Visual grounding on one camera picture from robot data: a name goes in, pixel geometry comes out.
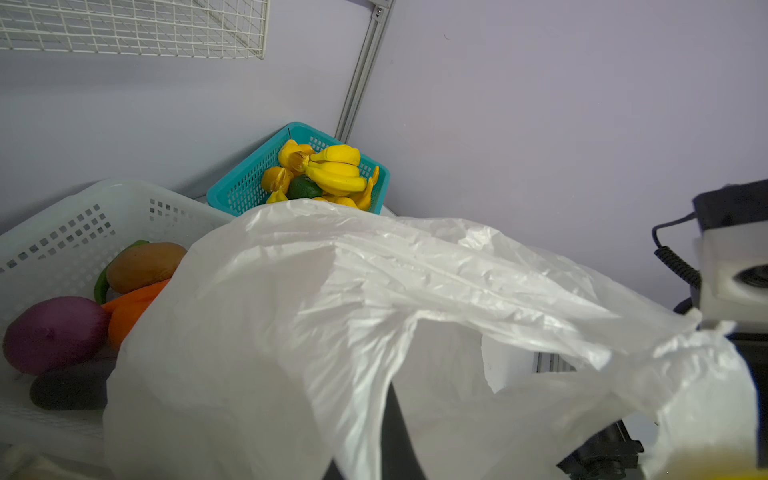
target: metal bracket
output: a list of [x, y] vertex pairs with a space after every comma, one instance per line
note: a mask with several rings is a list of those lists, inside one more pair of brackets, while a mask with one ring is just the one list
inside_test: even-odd
[[336, 139], [346, 143], [349, 140], [349, 134], [352, 132], [352, 125], [355, 123], [357, 111], [360, 108], [362, 96], [366, 93], [366, 86], [371, 75], [373, 62], [376, 54], [379, 52], [381, 40], [384, 37], [389, 13], [395, 0], [370, 0], [373, 3], [371, 12], [371, 22], [368, 24], [366, 38], [362, 43], [362, 50], [357, 59], [355, 73], [352, 76], [352, 83], [346, 94], [344, 108], [341, 110], [339, 125], [336, 127]]

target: white wall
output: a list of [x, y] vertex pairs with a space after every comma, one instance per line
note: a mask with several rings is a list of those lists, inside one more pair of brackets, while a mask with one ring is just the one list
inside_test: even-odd
[[[399, 215], [465, 217], [668, 306], [650, 228], [768, 177], [764, 0], [398, 0], [350, 143]], [[661, 237], [693, 259], [693, 223]]]
[[0, 233], [107, 177], [204, 194], [291, 121], [333, 134], [366, 3], [273, 0], [265, 60], [0, 51]]

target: black cable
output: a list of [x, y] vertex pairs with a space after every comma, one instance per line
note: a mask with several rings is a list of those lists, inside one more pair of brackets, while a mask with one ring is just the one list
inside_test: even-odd
[[658, 259], [661, 260], [661, 262], [666, 265], [668, 269], [672, 270], [675, 275], [683, 279], [685, 283], [698, 290], [701, 288], [701, 273], [699, 273], [699, 270], [696, 270], [685, 260], [680, 258], [680, 256], [672, 251], [671, 248], [662, 245], [659, 241], [659, 236], [657, 235], [657, 231], [662, 228], [679, 225], [680, 223], [685, 223], [687, 221], [693, 220], [694, 218], [696, 218], [696, 214], [688, 214], [683, 218], [678, 218], [677, 220], [673, 220], [671, 222], [662, 223], [661, 225], [655, 226], [650, 231], [650, 234], [654, 238], [654, 243], [658, 247], [654, 252], [654, 255], [656, 255], [656, 257], [658, 257]]
[[680, 225], [681, 223], [686, 223], [688, 221], [693, 220], [696, 218], [696, 214], [688, 214], [683, 218], [678, 218], [677, 220], [672, 220], [671, 222], [662, 223], [661, 225], [655, 226], [651, 231], [650, 235], [654, 238], [654, 243], [656, 244], [656, 247], [661, 248], [661, 242], [659, 241], [658, 235], [656, 235], [656, 232], [661, 230], [662, 228], [672, 227], [674, 225]]

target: potato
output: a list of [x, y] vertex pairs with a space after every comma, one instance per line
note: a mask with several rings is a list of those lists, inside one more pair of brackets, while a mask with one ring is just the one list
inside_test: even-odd
[[148, 243], [124, 250], [107, 269], [107, 281], [117, 293], [169, 279], [187, 249], [175, 243]]

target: green pepper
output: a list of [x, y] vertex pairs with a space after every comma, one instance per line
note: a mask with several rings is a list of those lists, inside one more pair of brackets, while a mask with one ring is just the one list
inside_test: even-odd
[[[138, 247], [139, 245], [146, 245], [147, 243], [149, 242], [147, 242], [146, 240], [136, 240], [131, 245], [128, 245], [127, 247], [125, 247], [123, 249], [123, 252], [125, 250], [128, 250], [129, 248]], [[101, 271], [101, 273], [99, 273], [99, 276], [96, 279], [96, 285], [94, 285], [94, 300], [96, 300], [96, 303], [98, 303], [99, 305], [104, 305], [107, 302], [107, 290], [109, 290], [109, 282], [107, 281], [107, 270], [109, 269], [109, 266], [111, 264], [112, 262], [108, 263], [107, 266], [105, 266], [104, 269]]]

